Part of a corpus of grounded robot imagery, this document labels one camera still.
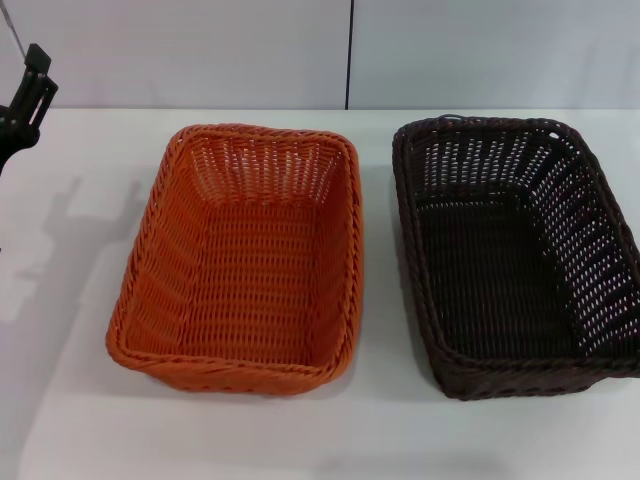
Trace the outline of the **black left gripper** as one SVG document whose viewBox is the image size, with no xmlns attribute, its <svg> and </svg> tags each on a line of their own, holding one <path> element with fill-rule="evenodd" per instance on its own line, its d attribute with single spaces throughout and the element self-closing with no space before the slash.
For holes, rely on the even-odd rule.
<svg viewBox="0 0 640 480">
<path fill-rule="evenodd" d="M 0 169 L 17 152 L 34 147 L 40 137 L 40 125 L 58 91 L 58 85 L 48 77 L 51 58 L 36 43 L 29 45 L 25 71 L 11 101 L 11 108 L 1 107 Z"/>
</svg>

